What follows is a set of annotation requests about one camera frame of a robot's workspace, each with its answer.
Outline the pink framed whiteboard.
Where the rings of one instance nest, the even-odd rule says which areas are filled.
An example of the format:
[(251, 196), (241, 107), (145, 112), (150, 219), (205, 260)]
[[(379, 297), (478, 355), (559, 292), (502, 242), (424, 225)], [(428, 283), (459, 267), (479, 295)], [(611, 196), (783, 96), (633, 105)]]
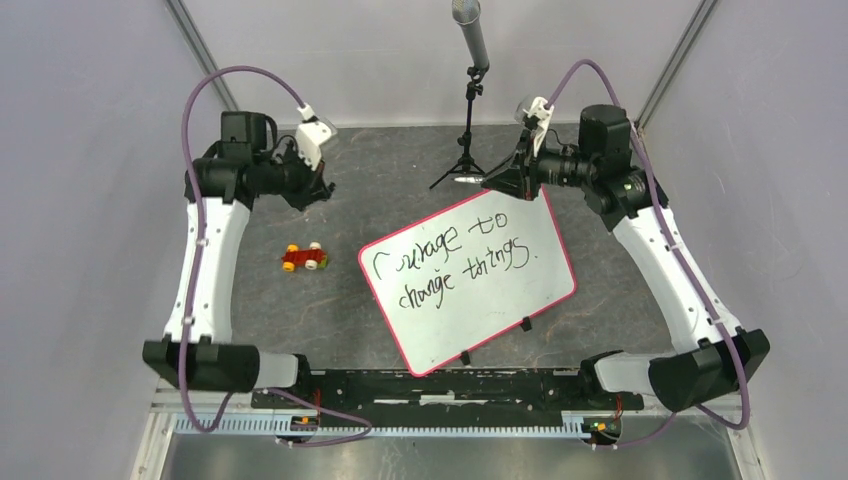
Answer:
[(484, 191), (362, 247), (361, 271), (415, 377), (572, 297), (549, 195)]

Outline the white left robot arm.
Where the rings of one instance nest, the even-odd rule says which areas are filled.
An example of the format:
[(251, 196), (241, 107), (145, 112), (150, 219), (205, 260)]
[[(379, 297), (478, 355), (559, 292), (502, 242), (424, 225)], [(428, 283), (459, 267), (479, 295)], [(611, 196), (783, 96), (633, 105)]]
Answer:
[(335, 188), (323, 179), (322, 150), (336, 129), (311, 106), (291, 135), (260, 113), (226, 111), (217, 142), (185, 174), (187, 244), (172, 314), (160, 340), (145, 341), (144, 363), (174, 387), (246, 393), (265, 381), (290, 407), (306, 405), (313, 379), (294, 354), (263, 354), (232, 341), (231, 300), (241, 239), (255, 201), (280, 196), (305, 210)]

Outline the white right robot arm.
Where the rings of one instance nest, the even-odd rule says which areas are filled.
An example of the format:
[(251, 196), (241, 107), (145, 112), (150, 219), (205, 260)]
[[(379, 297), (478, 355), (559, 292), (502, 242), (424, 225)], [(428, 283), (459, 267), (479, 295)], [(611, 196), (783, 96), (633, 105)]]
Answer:
[(577, 392), (591, 408), (617, 393), (655, 397), (681, 412), (738, 393), (750, 408), (748, 383), (770, 351), (760, 330), (748, 330), (708, 284), (685, 245), (667, 196), (615, 105), (582, 110), (578, 140), (547, 145), (553, 107), (542, 97), (521, 106), (514, 152), (484, 177), (488, 190), (533, 200), (544, 185), (573, 187), (622, 245), (650, 288), (669, 330), (670, 354), (613, 351), (581, 362)]

